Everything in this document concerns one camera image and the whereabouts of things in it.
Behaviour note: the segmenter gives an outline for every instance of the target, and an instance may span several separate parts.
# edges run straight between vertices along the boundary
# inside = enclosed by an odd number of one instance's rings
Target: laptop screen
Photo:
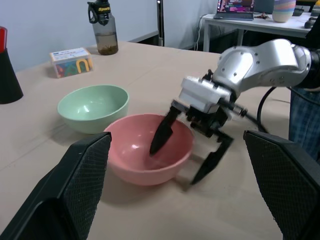
[[[255,0],[219,0],[218,13],[253,13]]]

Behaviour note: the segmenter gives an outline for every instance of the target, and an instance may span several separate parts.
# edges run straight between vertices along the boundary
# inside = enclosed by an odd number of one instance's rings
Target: plastic box
[[[56,76],[64,78],[94,70],[91,54],[83,47],[50,53]]]

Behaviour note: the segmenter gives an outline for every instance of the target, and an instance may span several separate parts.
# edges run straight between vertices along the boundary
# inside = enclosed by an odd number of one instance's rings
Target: pink bowl
[[[121,118],[104,131],[111,132],[108,164],[126,182],[152,186],[174,178],[192,152],[194,136],[180,121],[172,125],[173,134],[163,148],[149,156],[151,142],[163,116],[131,115]]]

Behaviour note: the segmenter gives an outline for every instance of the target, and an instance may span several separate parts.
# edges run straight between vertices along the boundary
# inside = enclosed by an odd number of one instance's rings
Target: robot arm
[[[233,139],[220,131],[230,119],[231,110],[240,94],[255,87],[293,87],[314,89],[320,87],[320,51],[291,44],[285,39],[266,42],[256,47],[236,46],[219,58],[214,73],[210,70],[203,78],[186,77],[182,81],[179,98],[185,106],[173,101],[169,113],[155,132],[150,155],[156,154],[173,134],[171,126],[184,113],[191,127],[221,143],[211,152],[192,181],[198,183],[218,165]],[[245,109],[238,109],[247,116]]]

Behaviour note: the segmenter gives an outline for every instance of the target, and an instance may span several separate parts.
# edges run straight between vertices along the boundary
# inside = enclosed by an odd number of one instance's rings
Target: white desk
[[[66,94],[86,86],[113,84],[130,94],[129,114],[166,114],[181,91],[184,76],[199,76],[217,66],[219,55],[120,42],[112,56],[93,53],[94,71],[57,79],[45,63],[18,72],[24,97],[0,105],[0,233],[38,181],[68,147],[85,137],[68,128],[57,113]],[[267,91],[259,87],[237,103],[255,114]],[[277,88],[263,107],[271,133],[288,137],[290,91]],[[184,192],[169,181],[154,187],[121,181],[107,168],[101,201],[88,240],[282,240],[262,198],[243,140],[247,120],[228,122],[223,131],[234,138],[218,167]],[[206,157],[218,144],[195,134],[194,154]]]
[[[272,15],[270,18],[264,20],[255,18],[253,21],[240,21],[240,20],[219,20],[214,19],[214,14],[208,14],[203,17],[204,21],[204,42],[203,51],[209,52],[210,37],[211,37],[211,25],[221,27],[231,27],[239,29],[237,45],[241,46],[244,38],[244,30],[278,34],[283,36],[304,38],[310,29],[305,28],[305,22],[310,18],[310,13],[305,12],[301,16],[293,16],[289,21],[285,23],[278,23],[273,21]]]

